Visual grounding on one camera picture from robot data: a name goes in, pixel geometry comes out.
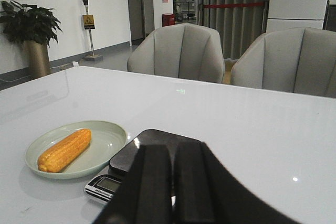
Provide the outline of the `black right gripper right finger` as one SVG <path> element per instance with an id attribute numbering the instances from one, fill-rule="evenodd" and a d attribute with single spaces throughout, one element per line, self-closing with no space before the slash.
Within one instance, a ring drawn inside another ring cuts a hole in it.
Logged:
<path id="1" fill-rule="evenodd" d="M 176 223 L 296 223 L 242 185 L 203 142 L 178 145 Z"/>

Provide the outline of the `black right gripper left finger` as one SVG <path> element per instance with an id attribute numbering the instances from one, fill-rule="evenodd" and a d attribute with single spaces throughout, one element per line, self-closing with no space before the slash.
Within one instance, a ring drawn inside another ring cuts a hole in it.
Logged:
<path id="1" fill-rule="evenodd" d="M 172 171 L 164 145 L 141 145 L 116 194 L 94 223 L 172 223 Z"/>

